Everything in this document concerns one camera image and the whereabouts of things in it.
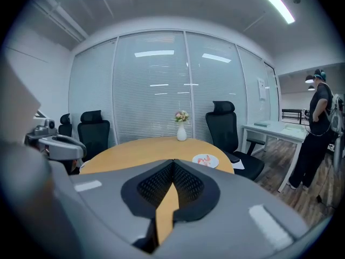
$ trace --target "chair armrest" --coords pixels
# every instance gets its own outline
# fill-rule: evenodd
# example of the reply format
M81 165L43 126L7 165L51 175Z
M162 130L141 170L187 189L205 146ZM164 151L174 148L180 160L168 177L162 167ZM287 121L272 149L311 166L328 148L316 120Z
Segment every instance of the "chair armrest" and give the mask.
M259 145L264 145L265 144L264 141L257 140L257 139L247 138L247 141L250 142L250 143L259 144Z
M236 156L234 156L233 154L228 153L228 152L226 152L226 151L224 151L224 150L222 150L222 149L221 149L221 151L222 151L223 153L225 153L225 155L227 156L227 158L230 159L231 163L237 163L237 162L239 162L240 159L239 159L238 157L236 157Z

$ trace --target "round table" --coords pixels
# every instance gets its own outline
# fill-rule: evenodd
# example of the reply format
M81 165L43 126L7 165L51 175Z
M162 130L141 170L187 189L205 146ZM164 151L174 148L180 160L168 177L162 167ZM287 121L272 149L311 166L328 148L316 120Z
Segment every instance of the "round table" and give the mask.
M197 154L212 154L219 160L216 169L232 173L229 158L217 147L193 138L178 141L176 137L157 137L134 140L114 146L91 159L80 174L92 174L130 168L162 159L192 161ZM173 212L178 209L177 191L172 184L156 210L156 225L160 243L173 229Z

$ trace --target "backpack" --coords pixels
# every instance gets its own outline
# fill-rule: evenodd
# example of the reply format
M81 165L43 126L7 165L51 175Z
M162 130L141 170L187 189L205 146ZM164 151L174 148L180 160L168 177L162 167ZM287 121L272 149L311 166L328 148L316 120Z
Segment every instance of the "backpack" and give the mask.
M338 94L332 94L332 107L330 109L330 113L328 114L327 109L325 109L325 114L327 116L328 121L330 122L330 129L337 133L338 135L342 135L344 130L344 122L343 122L343 106L344 102L340 99Z

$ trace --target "black t-shirt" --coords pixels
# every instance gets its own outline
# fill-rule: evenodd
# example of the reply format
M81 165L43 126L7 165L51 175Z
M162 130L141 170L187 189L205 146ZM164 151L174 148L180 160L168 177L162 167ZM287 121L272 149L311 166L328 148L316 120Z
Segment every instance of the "black t-shirt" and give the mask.
M332 93L329 87L323 83L318 85L318 89L315 92L312 98L312 101L310 102L310 110L309 110L310 131L317 135L324 133L329 128L329 121L327 119L325 112L322 112L319 115L318 122L313 122L313 113L320 99L326 99L328 101L326 111L329 114L332 107Z

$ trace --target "chair headrest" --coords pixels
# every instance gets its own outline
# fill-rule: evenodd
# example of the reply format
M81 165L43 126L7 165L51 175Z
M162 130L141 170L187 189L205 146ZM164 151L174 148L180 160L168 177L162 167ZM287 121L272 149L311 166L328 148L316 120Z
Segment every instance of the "chair headrest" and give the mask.
M80 116L80 121L84 124L95 124L102 122L100 110L86 111Z
M70 114L68 113L68 114L62 115L61 118L60 118L60 123L62 125L70 124L71 123L70 122Z
M215 109L214 114L227 114L235 110L235 106L230 101L213 101Z

